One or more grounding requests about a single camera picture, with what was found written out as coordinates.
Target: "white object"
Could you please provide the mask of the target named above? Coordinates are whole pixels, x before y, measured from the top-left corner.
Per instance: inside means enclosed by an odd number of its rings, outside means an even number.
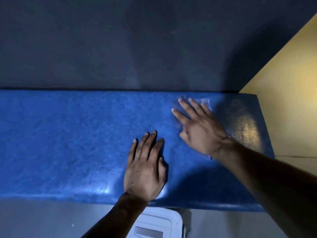
[[[183,220],[176,211],[146,207],[129,231],[127,238],[183,238]]]

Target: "right hand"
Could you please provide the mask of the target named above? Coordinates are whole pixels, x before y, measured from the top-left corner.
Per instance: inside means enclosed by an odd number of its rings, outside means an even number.
[[[206,104],[202,103],[200,106],[195,100],[188,100],[192,107],[184,100],[178,99],[191,119],[172,108],[172,113],[183,124],[183,130],[179,135],[189,147],[217,158],[223,141],[229,137]]]

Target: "beige wall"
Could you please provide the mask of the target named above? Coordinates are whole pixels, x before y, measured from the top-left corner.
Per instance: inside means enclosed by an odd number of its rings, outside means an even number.
[[[241,93],[258,96],[277,159],[317,175],[317,15]]]

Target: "textured blue surface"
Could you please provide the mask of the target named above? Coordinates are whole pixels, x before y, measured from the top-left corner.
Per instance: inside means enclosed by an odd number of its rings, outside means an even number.
[[[0,196],[114,204],[135,137],[165,139],[168,181],[153,206],[262,210],[218,162],[179,138],[173,103],[208,97],[227,132],[274,157],[258,99],[248,94],[0,91]]]

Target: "forearm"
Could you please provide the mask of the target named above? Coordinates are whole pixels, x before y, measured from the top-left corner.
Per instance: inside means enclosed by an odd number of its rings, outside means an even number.
[[[124,193],[111,211],[95,224],[84,237],[125,238],[146,206],[147,202]]]
[[[216,154],[290,237],[316,235],[317,178],[227,139]]]

